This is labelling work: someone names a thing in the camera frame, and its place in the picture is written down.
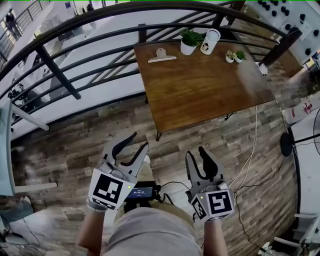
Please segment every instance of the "black cable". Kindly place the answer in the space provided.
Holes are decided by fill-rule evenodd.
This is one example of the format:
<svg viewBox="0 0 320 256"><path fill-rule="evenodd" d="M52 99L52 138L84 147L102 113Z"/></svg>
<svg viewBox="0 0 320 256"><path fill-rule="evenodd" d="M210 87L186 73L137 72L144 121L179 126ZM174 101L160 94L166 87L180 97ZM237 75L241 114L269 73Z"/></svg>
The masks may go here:
<svg viewBox="0 0 320 256"><path fill-rule="evenodd" d="M278 170L272 175L272 177L267 178L266 180L260 182L259 184L244 185L244 186L242 186L242 187L239 187L239 188L234 192L234 194L235 194L235 204L236 204L236 207L238 208L239 222L240 222L240 224L241 224L241 226L242 226L243 233L246 235L246 237L247 237L247 239L248 239L248 242L249 242L250 244L256 246L256 247L259 248L262 252L264 252L264 253L266 253L266 254L269 254L269 255L272 255L272 254L268 253L265 249L263 249L262 247L260 247L260 246L257 245L256 243L252 242L251 239L250 239L250 236L247 234L246 229L245 229L245 225L243 224L243 222L242 222L242 220L241 220L241 212L240 212L240 207L239 207L239 205L238 205L238 194L237 194L237 192L238 192L240 189L244 188L244 187L247 187L247 188L258 187L258 186L266 183L267 181L272 180L272 179L275 177L275 175L281 170L281 167L282 167L285 159L286 159L286 158L284 158L284 159L282 160L282 162L281 162Z"/></svg>
<svg viewBox="0 0 320 256"><path fill-rule="evenodd" d="M196 212L192 215L192 221L193 221L193 223L195 223L195 221L196 221Z"/></svg>
<svg viewBox="0 0 320 256"><path fill-rule="evenodd" d="M166 186L166 185L168 185L168 184L170 184L170 183L179 183L179 184L182 184L182 185L184 185L184 186L186 187L187 190L190 191L190 188L188 188L184 183L179 182L179 181L170 181L170 182L167 182L166 184L162 185L161 188L163 188L164 186Z"/></svg>
<svg viewBox="0 0 320 256"><path fill-rule="evenodd" d="M174 202L172 202L170 196L169 196L167 193L164 193L164 194L163 194L163 199L162 199L162 200L160 199L159 202L160 202L160 203L163 203L163 202L166 200L166 197L168 198L168 200L170 201L170 203L171 203L172 205L175 205Z"/></svg>
<svg viewBox="0 0 320 256"><path fill-rule="evenodd" d="M32 231L31 231L30 228L28 227L28 225L27 225L27 223L26 223L26 221L25 221L25 218L23 218L23 221L24 221L24 224L26 225L26 227L28 228L28 230L30 231L30 233L31 233L31 234L34 236L34 238L37 240L37 242L38 242L37 246L40 246L40 242L39 242L38 238L35 236L34 233L32 233Z"/></svg>
<svg viewBox="0 0 320 256"><path fill-rule="evenodd" d="M316 143L320 143L320 142L309 142L309 143L307 143L307 144L300 144L300 145L296 145L295 147L297 148L297 147L299 147L299 146L304 146L304 145L309 145L309 144L316 144Z"/></svg>
<svg viewBox="0 0 320 256"><path fill-rule="evenodd" d="M279 166L278 170L277 170L277 171L272 175L272 177L267 178L266 180L264 180L264 181L260 182L259 184L254 184L254 185L243 185L242 187L239 187L237 190L235 190L235 191L234 191L234 193L237 193L237 192L238 192L240 189L242 189L242 188L258 187L258 186L260 186L260 185L262 185L262 184L266 183L267 181L272 180L272 179L275 177L275 175L280 171L280 169L281 169L281 167L282 167L282 164L284 163L285 159L286 159L286 158L284 158L284 159L282 160L282 162L280 163L280 166Z"/></svg>
<svg viewBox="0 0 320 256"><path fill-rule="evenodd" d="M240 207L239 207L239 204L238 204L238 194L237 192L234 192L235 193L235 204L236 204L236 207L238 208L238 214L239 214L239 222L242 226L242 230L243 230L243 233L246 235L247 239L248 239L248 242L254 246L256 246L257 248L259 248L259 250L261 250L262 252L266 253L266 254L269 254L272 256L272 254L270 254L269 252L267 252L265 249L263 249L262 247L260 247L259 245L257 245L256 243L252 242L250 240L250 236L247 234L246 232L246 229L245 229L245 225L243 224L242 220L241 220L241 213L240 213Z"/></svg>

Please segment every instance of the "potted plant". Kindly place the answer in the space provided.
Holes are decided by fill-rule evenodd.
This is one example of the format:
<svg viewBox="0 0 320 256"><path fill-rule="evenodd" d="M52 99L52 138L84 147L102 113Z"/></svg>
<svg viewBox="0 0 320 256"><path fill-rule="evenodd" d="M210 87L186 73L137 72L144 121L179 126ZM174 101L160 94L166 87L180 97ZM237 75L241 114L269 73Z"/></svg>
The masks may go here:
<svg viewBox="0 0 320 256"><path fill-rule="evenodd" d="M237 57L237 55L235 53L233 53L232 51L228 50L225 54L225 60L228 63L232 63L234 62L235 58Z"/></svg>
<svg viewBox="0 0 320 256"><path fill-rule="evenodd" d="M180 50L184 55L191 55L196 47L199 45L199 41L203 40L203 35L188 28L180 32L181 46Z"/></svg>
<svg viewBox="0 0 320 256"><path fill-rule="evenodd" d="M246 54L243 50L238 50L236 53L235 53L235 61L240 63L242 62L243 60L246 60Z"/></svg>

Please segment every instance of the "cartoon face on mug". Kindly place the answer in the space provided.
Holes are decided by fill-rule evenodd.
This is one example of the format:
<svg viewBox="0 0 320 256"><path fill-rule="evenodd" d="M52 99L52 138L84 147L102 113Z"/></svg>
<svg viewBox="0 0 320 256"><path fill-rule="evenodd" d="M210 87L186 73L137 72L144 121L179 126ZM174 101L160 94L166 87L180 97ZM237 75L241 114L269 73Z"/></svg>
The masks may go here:
<svg viewBox="0 0 320 256"><path fill-rule="evenodd" d="M203 49L204 51L208 51L208 50L209 50L209 45L208 45L207 43L204 43L204 44L202 45L202 49Z"/></svg>

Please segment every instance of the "staircase railing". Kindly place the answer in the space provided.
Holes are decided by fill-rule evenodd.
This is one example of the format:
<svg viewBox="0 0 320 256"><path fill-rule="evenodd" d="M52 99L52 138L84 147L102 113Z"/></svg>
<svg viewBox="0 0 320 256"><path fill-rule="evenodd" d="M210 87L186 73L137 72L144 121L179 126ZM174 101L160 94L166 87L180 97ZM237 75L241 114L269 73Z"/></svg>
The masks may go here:
<svg viewBox="0 0 320 256"><path fill-rule="evenodd" d="M218 5L220 6L231 6L233 4L232 1L226 1L226 2L222 2L222 3L219 3ZM211 18L209 19L206 19L205 21L202 21L200 22L200 24L207 24L207 23L210 23L212 22L215 18L216 18L216 14L215 13L202 13L201 11L195 11L195 12L192 12L186 16L183 16L181 18L178 18L176 20L174 20L172 23L180 23L180 22L183 22L187 19L190 19L192 17L195 17L197 16L196 18L193 18L192 20L189 20L188 23L196 23L202 19L205 19L205 18L208 18L211 16ZM141 38L139 39L139 43L144 43L146 42L148 39L158 35L159 33L161 33L162 31L164 31L166 28L159 28L149 34L146 35L145 39L144 40L141 40ZM165 33L162 33L161 35L157 36L156 38L154 38L152 41L158 41L158 40L161 40L163 38L165 38L167 35L170 35L172 34L173 32L177 32L179 31L180 28L172 28L172 29L169 29L167 30ZM174 35L171 35L170 37L168 37L168 39L174 39L176 38L177 36L179 35L179 32L178 33L175 33ZM127 50L127 51L124 51L123 53L121 53L119 56L117 56L116 58L114 58L110 64L113 64L113 63L116 63L118 61L127 61L127 60L130 60L132 57L134 57L135 54L133 53L133 50ZM96 82L96 81L99 81L99 80L102 80L102 79L105 79L107 78L108 76L116 76L117 74L119 74L122 70L124 70L125 68L127 68L128 66L130 66L130 64L127 64L127 65L123 65L121 66L120 68L118 67L114 67L112 69L110 69L108 72L106 72L104 74L104 71L96 74L87 84L90 84L92 82Z"/></svg>
<svg viewBox="0 0 320 256"><path fill-rule="evenodd" d="M122 14L128 14L128 13L134 13L134 12L141 12L141 11L151 11L151 10L191 10L191 11L196 11L199 13L208 13L208 14L216 14L215 18L213 19L212 24L205 24L203 22L201 23L192 23L192 22L186 22L186 23L180 23L180 22L173 22L173 23L162 23L162 24L140 24L137 26L133 27L128 27L112 32L107 32L101 35L97 35L91 38L88 38L86 40L83 40L81 42L78 42L72 46L69 46L53 55L49 55L46 49L44 48L44 44L48 43L49 41L53 40L54 38L70 31L75 28L78 28L82 25L92 23L94 21L97 21L99 19L111 17L111 16L116 16L116 15L122 15ZM240 30L240 29L235 29L231 28L228 26L221 26L220 24L223 20L223 17L228 17L229 22L233 22L234 19L239 19L257 26L260 26L266 30L269 30L279 36L282 37L280 40L280 43L277 43L276 41L260 36L258 34L254 34L252 32L248 32L245 30ZM34 108L30 109L27 111L29 114L32 114L42 108L45 108L46 106L55 103L63 98L66 98L68 96L73 96L75 99L80 99L81 95L79 92L85 91L89 88L95 87L97 85L104 84L109 81L113 81L116 79L120 78L125 78L128 76L136 75L139 74L139 70L133 70L129 71L126 73L122 74L117 74L115 76L107 77L104 79L101 79L99 81L92 81L82 87L75 88L72 83L75 81L78 81L80 79L99 74L101 72L104 72L106 70L112 70L118 67L123 67L126 65L130 65L136 62L135 59L126 59L122 60L120 62L112 61L111 63L96 68L94 70L81 73L73 78L68 79L65 75L64 72L74 69L80 65L83 65L87 62L97 60L102 57L110 56L113 54L124 54L125 52L131 51L134 49L135 46L137 45L148 45L148 44L155 44L158 42L176 42L179 41L180 39L174 38L171 36L170 38L166 38L163 40L160 37L158 37L156 40L152 41L145 41L148 37L150 38L151 36L155 35L155 32L151 32L148 34L149 30L164 30L168 28L172 28L174 30L178 30L181 28L218 28L221 32L221 34L226 34L230 32L235 32L235 33L241 33L241 34L246 34L250 36L255 36L261 39L269 40L275 43L274 47L266 46L265 44L257 44L257 43L251 43L251 42L246 42L246 41L241 41L236 39L235 37L225 37L222 38L219 42L225 42L225 43L233 43L233 44L241 44L245 46L254 46L254 47L259 47L262 49L268 49L270 50L267 54L265 54L264 58L260 61L260 65L264 64L266 66L270 66L272 63L274 63L302 34L300 30L294 28L289 31L288 34L282 32L281 30L276 29L275 27L268 25L266 23L263 23L260 20L251 18L247 15L245 15L242 12L239 12L238 10L232 9L232 8L226 8L223 6L219 6L216 4L211 4L211 3L204 3L204 2L197 2L197 1L141 1L141 2L128 2L128 3L122 3L122 4L116 4L108 7L103 7L97 10L93 10L87 13L84 13L82 15L76 16L70 20L67 20L66 22L54 27L53 29L47 31L44 34L41 34L38 36L34 41L29 43L26 47L24 47L17 55L15 55L8 63L3 67L2 71L0 72L0 81L12 70L16 67L16 65L26 58L29 54L31 54L33 51L36 51L38 55L41 58L41 62L34 67L32 67L30 70L25 72L23 75L21 75L18 79L16 79L1 95L0 99L5 97L7 93L14 88L19 82L21 82L24 78L32 74L34 71L39 69L40 67L46 65L50 70L51 73L44 78L40 79L39 81L35 82L33 85L28 87L27 89L23 90L21 93L19 93L12 101L15 103L19 98L21 98L23 95L28 94L31 90L35 89L45 81L52 79L53 77L56 77L59 80L59 84L55 85L54 87L51 87L50 89L44 91L43 93L34 96L33 98L28 99L25 103L23 103L21 106L19 106L21 109L26 110L26 107L29 104L32 104L34 101L41 99L43 96L48 95L49 93L58 90L60 88L65 88L67 90L66 93L57 96L53 99L50 99L47 102L43 102L42 104L35 106ZM106 39L106 38L111 38L114 36L118 35L123 35L127 33L132 33L132 32L138 32L138 33L143 33L146 36L144 37L144 40L141 42L137 42L135 44L130 44L114 49L110 49L98 54L94 54L92 56L86 57L84 59L75 61L74 63L71 63L63 68L59 68L56 63L54 62L54 59L65 55L66 53L69 53L79 47L92 44L94 42ZM18 121L20 121L20 118L17 118L14 121L14 124Z"/></svg>
<svg viewBox="0 0 320 256"><path fill-rule="evenodd" d="M38 14L50 3L50 0L33 1L22 13L14 20L17 32L20 35L12 35L11 31L5 27L4 33L0 36L0 70L8 62L8 57L18 41L18 36L21 36L28 25L34 21Z"/></svg>

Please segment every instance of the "wooden table top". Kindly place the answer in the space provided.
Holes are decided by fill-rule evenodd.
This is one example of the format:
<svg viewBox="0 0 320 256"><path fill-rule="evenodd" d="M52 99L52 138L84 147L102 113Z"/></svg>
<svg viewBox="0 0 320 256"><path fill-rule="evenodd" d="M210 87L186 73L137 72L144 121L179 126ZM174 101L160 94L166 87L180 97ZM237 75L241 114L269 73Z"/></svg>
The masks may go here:
<svg viewBox="0 0 320 256"><path fill-rule="evenodd" d="M175 60L148 63L164 48ZM268 83L247 53L242 63L227 63L227 50L242 45L219 42L211 55L200 47L192 55L180 52L180 42L155 43L134 48L146 96L157 130L166 132L274 99Z"/></svg>

